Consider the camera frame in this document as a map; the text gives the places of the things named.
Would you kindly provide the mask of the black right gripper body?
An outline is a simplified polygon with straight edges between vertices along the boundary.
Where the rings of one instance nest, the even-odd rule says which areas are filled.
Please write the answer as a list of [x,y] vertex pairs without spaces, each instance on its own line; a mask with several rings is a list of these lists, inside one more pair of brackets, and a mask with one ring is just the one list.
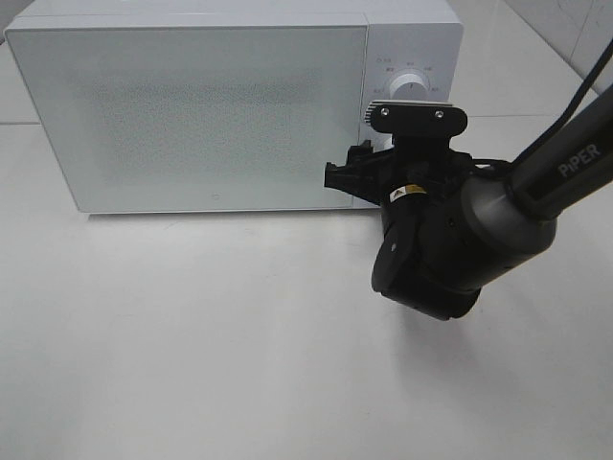
[[455,192],[470,172],[468,156],[391,150],[378,173],[383,243],[375,258],[375,292],[439,320],[466,315],[480,290],[447,287],[426,265],[420,230],[433,210]]

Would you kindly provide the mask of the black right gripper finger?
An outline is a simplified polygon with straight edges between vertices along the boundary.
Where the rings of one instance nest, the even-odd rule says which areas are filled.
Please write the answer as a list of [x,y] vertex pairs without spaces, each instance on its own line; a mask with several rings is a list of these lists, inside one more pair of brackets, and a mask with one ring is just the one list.
[[448,148],[468,125],[465,112],[452,103],[374,100],[363,120],[363,142],[379,150],[380,138],[391,134],[395,148]]
[[389,204],[391,168],[396,153],[394,147],[375,151],[370,140],[350,146],[344,165],[326,164],[324,187],[371,204]]

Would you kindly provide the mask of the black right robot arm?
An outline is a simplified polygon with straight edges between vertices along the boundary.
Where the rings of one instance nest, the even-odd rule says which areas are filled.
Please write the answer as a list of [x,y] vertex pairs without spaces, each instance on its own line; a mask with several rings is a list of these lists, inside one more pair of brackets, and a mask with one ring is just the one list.
[[449,103],[378,100],[365,120],[392,145],[349,149],[324,184],[380,209],[374,291],[448,320],[482,288],[547,250],[557,217],[612,179],[612,94],[577,103],[515,160],[451,148],[467,116]]

